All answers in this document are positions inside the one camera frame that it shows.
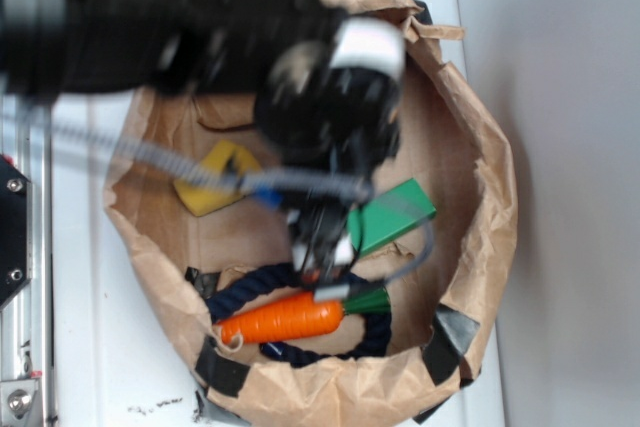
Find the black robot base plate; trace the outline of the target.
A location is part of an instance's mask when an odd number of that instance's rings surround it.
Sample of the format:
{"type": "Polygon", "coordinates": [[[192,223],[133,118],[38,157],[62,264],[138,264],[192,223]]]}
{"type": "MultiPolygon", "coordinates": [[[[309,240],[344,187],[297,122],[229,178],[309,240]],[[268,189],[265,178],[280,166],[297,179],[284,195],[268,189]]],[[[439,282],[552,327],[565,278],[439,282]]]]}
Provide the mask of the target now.
{"type": "Polygon", "coordinates": [[[1,155],[1,310],[30,282],[31,182],[1,155]]]}

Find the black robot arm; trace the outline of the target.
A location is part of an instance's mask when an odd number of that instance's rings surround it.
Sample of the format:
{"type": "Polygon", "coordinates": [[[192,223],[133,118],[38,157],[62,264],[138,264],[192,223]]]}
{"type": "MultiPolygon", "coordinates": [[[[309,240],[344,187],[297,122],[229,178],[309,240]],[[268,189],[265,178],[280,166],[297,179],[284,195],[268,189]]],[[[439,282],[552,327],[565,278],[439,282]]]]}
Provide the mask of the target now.
{"type": "Polygon", "coordinates": [[[113,146],[192,187],[271,196],[292,214],[292,272],[317,300],[381,287],[349,280],[363,245],[346,223],[397,152],[404,56],[393,26],[322,0],[1,0],[4,93],[44,106],[137,87],[254,94],[278,169],[214,172],[148,141],[113,146]]]}

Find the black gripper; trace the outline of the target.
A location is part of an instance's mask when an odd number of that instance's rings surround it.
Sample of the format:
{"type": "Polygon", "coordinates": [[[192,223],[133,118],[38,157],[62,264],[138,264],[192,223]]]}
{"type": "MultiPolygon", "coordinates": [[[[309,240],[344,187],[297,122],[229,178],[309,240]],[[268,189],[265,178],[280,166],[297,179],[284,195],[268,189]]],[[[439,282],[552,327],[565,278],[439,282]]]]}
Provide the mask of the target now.
{"type": "Polygon", "coordinates": [[[279,197],[293,274],[318,297],[348,294],[363,244],[348,218],[373,199],[375,171],[397,154],[404,69],[400,31],[352,17],[331,42],[287,50],[256,98],[256,125],[281,161],[259,175],[256,189],[279,197]]]}

